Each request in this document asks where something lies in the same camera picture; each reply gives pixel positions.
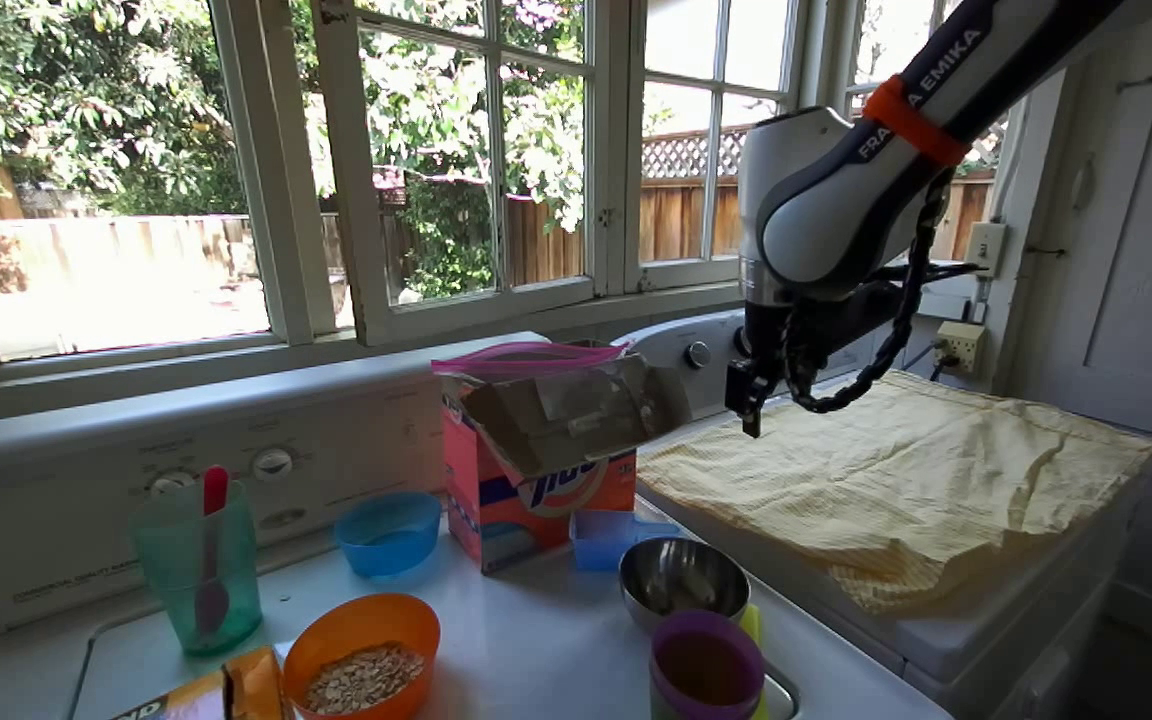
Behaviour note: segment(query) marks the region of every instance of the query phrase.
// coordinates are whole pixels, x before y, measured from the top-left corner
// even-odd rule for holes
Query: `black cable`
[[[939,349],[939,338],[934,342],[925,342],[918,350],[913,350],[913,359],[905,359],[899,366],[908,371],[908,366],[914,366],[925,356],[931,356]]]
[[[953,356],[953,350],[947,350],[947,356],[939,356],[927,378],[934,385],[934,378],[939,378],[939,371],[947,371],[947,366],[958,366],[958,356]]]
[[[931,240],[934,240],[934,225],[939,225],[939,212],[943,212],[943,187],[947,187],[953,173],[939,173],[931,183],[927,183],[927,195],[925,195],[925,208],[918,208],[918,225],[914,225],[914,235],[913,235],[913,249],[908,249],[908,269],[905,269],[905,283],[899,283],[899,308],[891,316],[891,332],[888,338],[881,342],[881,350],[873,356],[873,365],[862,365],[857,371],[857,378],[833,394],[810,394],[810,386],[795,385],[795,371],[786,366],[786,394],[806,408],[806,411],[837,411],[837,408],[848,408],[857,394],[862,394],[897,359],[897,350],[908,342],[908,332],[913,332],[913,316],[918,308],[918,296],[925,296],[925,281],[927,281],[927,251],[931,251]]]

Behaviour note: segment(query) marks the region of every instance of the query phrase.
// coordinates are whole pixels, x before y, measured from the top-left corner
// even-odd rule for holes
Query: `small bowl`
[[[678,609],[734,620],[746,603],[745,572],[715,547],[683,535],[656,535],[623,550],[619,597],[649,630]]]
[[[570,565],[578,572],[615,572],[619,555],[650,535],[674,535],[674,527],[632,512],[577,512],[568,523]]]
[[[335,543],[362,580],[405,575],[433,555],[441,535],[441,498],[396,490],[354,504],[335,518]]]
[[[755,717],[764,651],[741,624],[683,609],[650,630],[650,717]]]
[[[408,675],[379,704],[319,710],[315,684],[322,671],[359,663],[362,651],[398,654]],[[434,651],[441,614],[423,601],[405,590],[359,597],[322,611],[296,636],[282,660],[282,692],[304,720],[408,720],[433,688]]]

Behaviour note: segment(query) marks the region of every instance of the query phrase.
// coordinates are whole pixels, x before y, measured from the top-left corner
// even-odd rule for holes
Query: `window pane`
[[[958,9],[958,0],[943,0],[939,18],[947,18]]]
[[[583,56],[583,0],[504,0],[498,35],[540,56]]]
[[[207,3],[0,3],[0,359],[246,332]]]
[[[698,257],[711,90],[645,85],[641,258]]]
[[[649,68],[674,74],[711,74],[715,61],[715,0],[649,0]]]
[[[741,149],[745,149],[746,129],[767,119],[767,114],[777,114],[777,103],[764,96],[724,96],[711,257],[741,257],[734,169],[741,169]]]
[[[1006,119],[986,124],[958,169],[953,173],[943,215],[934,228],[931,258],[966,258],[971,231],[983,215],[983,198],[995,183],[1001,143],[1006,135]]]
[[[741,0],[726,26],[726,85],[779,87],[786,0]]]
[[[511,283],[583,275],[583,80],[504,63],[498,85]]]
[[[482,3],[478,0],[354,0],[354,9],[433,24],[463,35],[482,35]]]
[[[386,301],[491,286],[482,56],[391,33],[362,35]]]
[[[869,0],[857,45],[851,85],[881,85],[897,74],[931,26],[931,0]]]

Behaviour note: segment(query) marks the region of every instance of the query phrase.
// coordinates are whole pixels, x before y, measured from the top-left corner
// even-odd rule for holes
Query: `orange bowl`
[[[369,651],[371,660],[379,660],[384,651],[415,660],[405,663],[405,681],[396,684],[396,692],[379,692],[379,704],[322,706],[315,694],[322,694],[322,684],[331,684],[329,671],[335,675],[335,688],[351,684],[351,692],[362,692],[362,681],[344,675],[346,663],[362,663]],[[408,720],[429,694],[434,651],[441,614],[423,601],[405,590],[359,597],[331,609],[296,636],[282,660],[282,692],[309,720]]]

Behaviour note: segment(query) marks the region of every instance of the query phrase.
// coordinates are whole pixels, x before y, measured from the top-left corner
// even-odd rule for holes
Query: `wall outlet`
[[[934,338],[943,342],[947,356],[954,356],[954,371],[971,377],[983,356],[983,322],[939,322]]]
[[[1004,269],[1006,225],[977,225],[971,231],[971,263],[978,275],[1001,275]]]

